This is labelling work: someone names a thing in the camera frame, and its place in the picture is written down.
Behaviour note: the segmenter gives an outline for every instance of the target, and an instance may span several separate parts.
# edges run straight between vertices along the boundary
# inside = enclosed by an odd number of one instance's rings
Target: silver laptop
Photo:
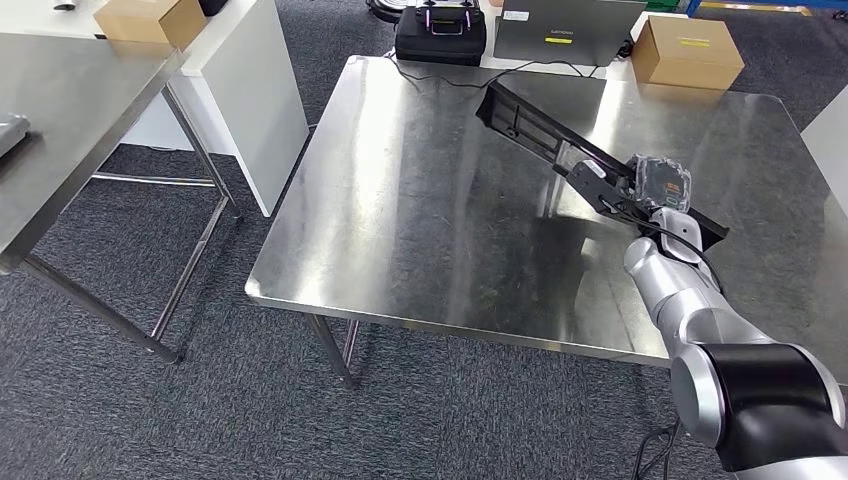
[[[645,5],[626,0],[504,0],[494,56],[605,67]]]

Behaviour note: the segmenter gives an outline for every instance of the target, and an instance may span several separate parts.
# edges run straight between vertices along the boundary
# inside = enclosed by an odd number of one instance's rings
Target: cardboard box
[[[198,0],[110,0],[94,19],[110,40],[170,43],[180,50],[206,26]]]
[[[724,22],[648,17],[631,57],[642,83],[726,90],[745,67]]]

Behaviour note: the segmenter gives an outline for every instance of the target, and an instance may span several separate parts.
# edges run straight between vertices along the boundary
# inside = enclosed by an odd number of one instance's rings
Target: stainless steel table
[[[159,341],[225,209],[238,210],[168,86],[182,60],[170,46],[0,34],[0,112],[26,115],[24,142],[0,159],[0,274],[21,266],[125,336],[172,363]],[[162,92],[210,179],[98,172],[153,98]],[[221,198],[150,335],[32,253],[91,178],[217,187]]]
[[[496,73],[401,66],[462,83]],[[731,303],[848,380],[848,219],[780,100],[537,73],[500,81],[623,161],[685,164],[694,206],[731,227],[708,252]],[[487,130],[474,116],[482,95],[351,57],[247,294],[310,314],[348,383],[361,320],[664,365],[621,266],[635,231]],[[352,320],[343,352],[325,315]]]

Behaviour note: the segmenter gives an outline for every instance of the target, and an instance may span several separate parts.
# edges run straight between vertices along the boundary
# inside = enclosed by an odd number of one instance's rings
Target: power cord
[[[475,84],[475,83],[457,83],[457,82],[452,82],[449,79],[447,79],[447,78],[445,78],[441,75],[425,75],[423,77],[416,77],[415,75],[412,75],[411,73],[404,72],[403,70],[400,69],[400,65],[398,65],[397,60],[395,59],[394,53],[389,55],[388,58],[392,61],[392,63],[395,64],[395,68],[397,69],[398,73],[402,77],[406,78],[407,80],[422,81],[422,80],[429,80],[431,78],[435,78],[435,79],[438,79],[438,80],[441,80],[441,81],[447,83],[448,85],[451,85],[451,86],[454,86],[454,87],[460,87],[460,88],[483,89],[483,88],[488,87],[495,80],[499,79],[500,77],[502,77],[502,76],[504,76],[508,73],[517,72],[517,71],[521,70],[522,68],[529,67],[530,65],[534,65],[534,64],[536,64],[536,65],[554,65],[554,64],[568,65],[575,72],[577,72],[577,75],[579,75],[580,77],[583,77],[583,78],[587,78],[586,75],[583,75],[583,73],[580,72],[580,70],[578,70],[577,67],[575,67],[572,63],[567,62],[565,60],[553,60],[553,61],[550,61],[550,62],[539,62],[539,61],[527,62],[527,63],[525,63],[523,65],[519,65],[515,68],[510,68],[510,69],[504,70],[504,71],[498,73],[494,77],[490,78],[489,80],[487,80],[484,83],[479,84],[479,85]],[[593,68],[592,72],[589,74],[588,78],[591,78],[592,75],[594,75],[595,71],[597,71],[597,70],[598,70],[598,67]]]
[[[611,205],[603,197],[601,197],[601,202],[603,202],[604,205],[606,205],[607,208],[610,209],[610,213],[613,213],[613,212],[618,213],[622,217],[626,218],[627,220],[629,220],[629,221],[631,221],[631,222],[633,222],[637,225],[640,225],[640,226],[645,227],[645,228],[649,228],[651,230],[654,230],[655,232],[659,232],[663,235],[669,236],[669,237],[677,240],[679,243],[683,244],[686,248],[691,250],[693,253],[695,253],[695,255],[697,255],[698,258],[703,260],[703,262],[707,265],[707,268],[709,268],[709,270],[710,270],[710,274],[712,274],[713,279],[715,279],[716,287],[718,287],[719,293],[724,295],[724,284],[722,283],[721,278],[719,278],[719,276],[718,276],[718,270],[716,270],[715,266],[713,265],[713,262],[710,261],[710,259],[706,256],[706,254],[704,254],[704,252],[701,251],[700,248],[696,247],[695,245],[692,245],[692,243],[690,243],[688,240],[686,240],[685,238],[681,237],[680,235],[678,235],[678,234],[676,234],[676,233],[674,233],[670,230],[667,230],[665,228],[662,228],[659,225],[646,222],[644,220],[641,220],[639,218],[634,217],[633,215],[630,215],[629,213],[627,213],[623,209]]]
[[[658,428],[642,438],[642,443],[639,445],[639,450],[636,452],[636,463],[633,465],[633,473],[630,476],[630,480],[644,480],[648,473],[654,469],[660,462],[663,465],[663,480],[668,480],[668,467],[669,463],[671,463],[671,450],[674,448],[674,442],[677,439],[677,435],[680,433],[682,429],[682,425],[680,423],[680,417],[674,422],[674,425],[666,428]],[[651,458],[651,460],[642,466],[642,457],[645,456],[645,448],[651,442],[651,440],[659,440],[660,442],[665,442],[665,446]]]

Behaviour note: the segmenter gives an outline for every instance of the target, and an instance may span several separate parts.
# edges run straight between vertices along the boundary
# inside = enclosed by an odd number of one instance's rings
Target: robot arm
[[[547,161],[595,211],[642,227],[625,269],[668,350],[680,420],[715,448],[725,471],[740,480],[848,480],[845,403],[833,375],[810,352],[775,341],[736,313],[708,268],[703,252],[727,228],[679,208],[676,198],[637,202],[634,185],[644,179],[637,180],[633,165],[498,81],[477,116]],[[569,147],[588,157],[571,170],[558,163]],[[659,185],[671,181],[680,193],[685,182],[667,173],[657,175]]]
[[[740,480],[848,478],[845,404],[821,362],[751,325],[700,264],[650,238],[628,247],[624,265],[668,350],[681,422],[725,471]]]

